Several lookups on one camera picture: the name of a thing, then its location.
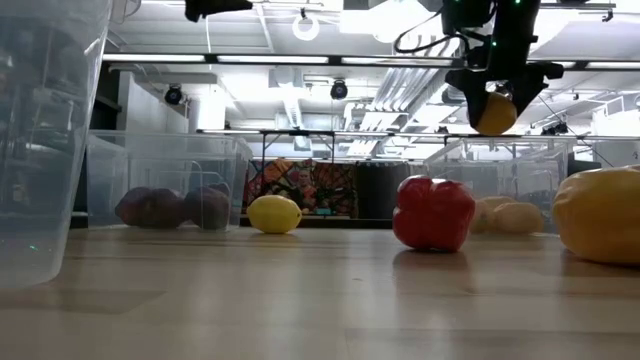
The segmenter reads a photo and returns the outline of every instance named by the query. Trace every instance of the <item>plastic container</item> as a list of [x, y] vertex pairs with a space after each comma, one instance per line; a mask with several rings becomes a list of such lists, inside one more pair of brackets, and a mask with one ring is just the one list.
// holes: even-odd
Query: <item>plastic container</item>
[[89, 227], [238, 227], [251, 158], [233, 137], [91, 131]]
[[0, 288], [60, 269], [110, 11], [109, 0], [2, 3]]
[[454, 141], [424, 162], [433, 178], [464, 183], [476, 199], [510, 196], [536, 205], [547, 230], [551, 206], [560, 183], [567, 177], [574, 139], [522, 141], [478, 138]]

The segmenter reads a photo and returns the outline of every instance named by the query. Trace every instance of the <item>transparent storage bin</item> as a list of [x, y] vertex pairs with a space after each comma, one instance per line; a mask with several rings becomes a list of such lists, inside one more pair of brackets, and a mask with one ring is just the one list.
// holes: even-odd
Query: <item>transparent storage bin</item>
[[252, 157], [233, 137], [91, 131], [89, 227], [236, 228]]
[[432, 178], [459, 181], [476, 199], [509, 196], [536, 205], [553, 231], [551, 206], [567, 177], [574, 139], [473, 138], [454, 141], [425, 160]]
[[60, 269], [109, 0], [3, 1], [0, 11], [0, 288]]

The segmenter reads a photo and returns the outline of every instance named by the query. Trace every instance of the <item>yellow bell pepper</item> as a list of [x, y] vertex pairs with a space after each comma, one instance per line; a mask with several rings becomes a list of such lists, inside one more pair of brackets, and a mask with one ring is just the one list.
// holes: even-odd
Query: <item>yellow bell pepper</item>
[[640, 264], [640, 171], [575, 174], [562, 182], [553, 218], [569, 250], [587, 260]]

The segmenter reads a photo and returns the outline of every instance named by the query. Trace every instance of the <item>ceiling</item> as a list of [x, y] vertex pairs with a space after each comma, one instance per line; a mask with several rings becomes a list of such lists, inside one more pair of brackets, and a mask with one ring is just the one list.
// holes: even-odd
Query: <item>ceiling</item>
[[[184, 18], [184, 8], [144, 1], [139, 11], [123, 23], [112, 23], [109, 31], [111, 51], [149, 53], [277, 53], [277, 54], [340, 54], [340, 55], [391, 55], [392, 48], [371, 34], [344, 34], [338, 26], [340, 13], [332, 11], [309, 14], [319, 19], [320, 31], [312, 41], [298, 39], [292, 31], [292, 23], [298, 10], [258, 8], [235, 13], [210, 16], [207, 21], [191, 23]], [[640, 59], [640, 14], [617, 14], [611, 22], [603, 23], [600, 13], [584, 13], [572, 18], [551, 40], [538, 48], [536, 58], [606, 58]], [[217, 75], [228, 90], [232, 104], [228, 106], [227, 119], [238, 126], [252, 120], [273, 120], [277, 112], [284, 111], [281, 99], [267, 93], [268, 66], [207, 66], [207, 65], [157, 65], [146, 67], [139, 74], [140, 82], [162, 84], [162, 77], [172, 73], [198, 73]], [[304, 67], [305, 78], [314, 78], [313, 89], [299, 101], [302, 113], [344, 113], [347, 101], [331, 100], [329, 89], [334, 78], [344, 78], [349, 87], [348, 101], [370, 101], [383, 83], [386, 69], [349, 67]], [[542, 94], [546, 105], [539, 101], [531, 104], [521, 116], [520, 129], [548, 117], [551, 112], [568, 108], [569, 121], [584, 121], [588, 111], [600, 104], [608, 92], [640, 91], [640, 73], [566, 73], [562, 79], [549, 82], [549, 90]], [[198, 86], [193, 85], [193, 92]], [[573, 93], [580, 94], [574, 100]], [[466, 109], [453, 114], [464, 122]]]

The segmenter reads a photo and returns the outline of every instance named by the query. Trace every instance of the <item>table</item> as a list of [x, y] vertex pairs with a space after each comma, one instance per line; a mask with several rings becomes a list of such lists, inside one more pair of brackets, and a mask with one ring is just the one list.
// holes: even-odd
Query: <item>table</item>
[[0, 293], [11, 360], [638, 359], [640, 272], [553, 236], [407, 251], [383, 230], [72, 231]]

